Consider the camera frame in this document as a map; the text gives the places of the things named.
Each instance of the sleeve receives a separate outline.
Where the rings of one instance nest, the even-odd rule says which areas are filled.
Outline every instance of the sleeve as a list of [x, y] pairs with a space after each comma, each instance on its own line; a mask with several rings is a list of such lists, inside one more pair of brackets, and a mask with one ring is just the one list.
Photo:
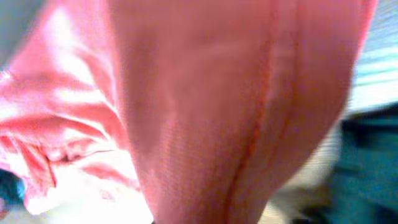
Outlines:
[[256, 223], [336, 121], [372, 0], [110, 1], [157, 223]]

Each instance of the pink cloth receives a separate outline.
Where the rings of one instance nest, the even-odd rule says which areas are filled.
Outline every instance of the pink cloth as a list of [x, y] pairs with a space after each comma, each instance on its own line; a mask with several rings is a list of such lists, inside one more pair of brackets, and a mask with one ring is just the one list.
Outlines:
[[142, 194], [106, 5], [86, 2], [50, 1], [0, 73], [0, 168], [23, 179], [33, 214], [69, 197]]
[[69, 176], [141, 188], [157, 223], [255, 223], [344, 105], [374, 2], [49, 1], [1, 74], [0, 166], [32, 213]]

